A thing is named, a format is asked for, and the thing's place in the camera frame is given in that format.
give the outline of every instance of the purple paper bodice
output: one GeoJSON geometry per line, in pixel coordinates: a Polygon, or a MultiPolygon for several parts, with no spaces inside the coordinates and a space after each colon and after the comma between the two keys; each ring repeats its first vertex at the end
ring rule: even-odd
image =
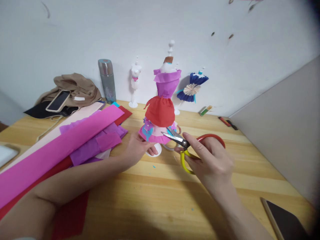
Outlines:
{"type": "Polygon", "coordinates": [[[177,70],[173,73],[161,73],[160,69],[156,69],[153,70],[153,73],[156,75],[154,81],[157,85],[158,96],[171,98],[179,84],[181,70],[177,70]]]}

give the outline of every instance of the wooden table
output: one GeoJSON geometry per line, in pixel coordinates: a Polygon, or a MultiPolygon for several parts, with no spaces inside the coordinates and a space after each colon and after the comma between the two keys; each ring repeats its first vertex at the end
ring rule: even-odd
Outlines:
{"type": "MultiPolygon", "coordinates": [[[[143,125],[145,114],[143,104],[130,109],[128,102],[118,103],[133,114],[122,124],[129,133],[111,152],[113,156],[125,149],[130,134],[143,125]]],[[[227,127],[216,116],[185,111],[176,121],[182,131],[194,136],[214,133],[224,139],[235,158],[232,182],[241,200],[275,239],[260,197],[295,214],[310,232],[314,208],[240,130],[227,127]]],[[[51,125],[48,119],[26,116],[0,133],[0,144],[11,144],[21,154],[51,125]]],[[[179,155],[162,148],[159,157],[144,155],[128,171],[90,191],[83,233],[72,239],[223,239],[226,235],[217,204],[197,177],[181,168],[179,155]]]]}

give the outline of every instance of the beige bag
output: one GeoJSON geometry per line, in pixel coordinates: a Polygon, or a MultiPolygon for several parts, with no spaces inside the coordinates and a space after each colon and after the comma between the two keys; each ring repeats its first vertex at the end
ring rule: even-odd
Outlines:
{"type": "Polygon", "coordinates": [[[53,88],[49,92],[43,93],[35,105],[52,101],[61,90],[70,90],[71,95],[67,99],[65,105],[68,107],[84,107],[89,106],[92,103],[101,100],[101,94],[99,89],[94,83],[78,73],[62,75],[53,79],[57,87],[53,88]],[[74,97],[81,97],[84,100],[78,101],[74,97]]]}

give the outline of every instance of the glue stick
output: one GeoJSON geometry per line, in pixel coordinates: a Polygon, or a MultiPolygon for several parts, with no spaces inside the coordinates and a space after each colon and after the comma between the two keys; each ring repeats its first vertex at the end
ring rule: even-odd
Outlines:
{"type": "Polygon", "coordinates": [[[202,117],[203,115],[205,115],[211,108],[212,108],[212,106],[210,105],[209,107],[207,107],[205,110],[203,110],[203,111],[200,113],[200,116],[202,117]]]}

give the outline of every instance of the water bottle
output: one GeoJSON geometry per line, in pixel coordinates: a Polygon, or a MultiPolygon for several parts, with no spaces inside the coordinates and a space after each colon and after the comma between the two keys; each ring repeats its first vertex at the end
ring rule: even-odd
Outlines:
{"type": "Polygon", "coordinates": [[[112,62],[109,59],[99,59],[98,66],[104,95],[106,96],[107,103],[112,104],[117,101],[112,62]]]}

